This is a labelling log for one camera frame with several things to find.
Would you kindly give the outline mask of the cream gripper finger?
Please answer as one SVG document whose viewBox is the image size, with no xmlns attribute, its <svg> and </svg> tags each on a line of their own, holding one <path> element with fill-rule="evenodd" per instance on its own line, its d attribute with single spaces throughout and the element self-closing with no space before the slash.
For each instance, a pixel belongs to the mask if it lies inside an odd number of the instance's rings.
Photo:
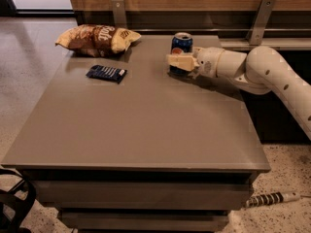
<svg viewBox="0 0 311 233">
<path fill-rule="evenodd" d="M 197 59 L 189 53 L 167 54 L 166 60 L 169 65 L 191 72 L 199 66 Z"/>
</svg>

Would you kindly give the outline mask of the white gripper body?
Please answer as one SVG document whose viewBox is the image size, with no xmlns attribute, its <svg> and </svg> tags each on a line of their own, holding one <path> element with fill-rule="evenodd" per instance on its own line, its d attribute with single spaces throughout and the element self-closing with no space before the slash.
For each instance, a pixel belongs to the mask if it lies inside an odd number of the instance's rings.
<svg viewBox="0 0 311 233">
<path fill-rule="evenodd" d="M 193 49 L 193 57 L 195 59 L 193 72 L 197 76 L 201 75 L 208 78 L 216 78 L 217 65 L 224 51 L 224 49 L 215 47 L 195 47 Z"/>
</svg>

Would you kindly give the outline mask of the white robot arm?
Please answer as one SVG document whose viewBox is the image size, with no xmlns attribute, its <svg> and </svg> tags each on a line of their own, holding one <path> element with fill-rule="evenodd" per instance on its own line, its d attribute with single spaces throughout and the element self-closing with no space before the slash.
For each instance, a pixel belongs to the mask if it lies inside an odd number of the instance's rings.
<svg viewBox="0 0 311 233">
<path fill-rule="evenodd" d="M 259 46 L 249 53 L 222 48 L 194 48 L 166 55 L 167 63 L 209 78 L 226 78 L 236 87 L 263 95 L 273 91 L 311 139 L 311 85 L 273 48 Z"/>
</svg>

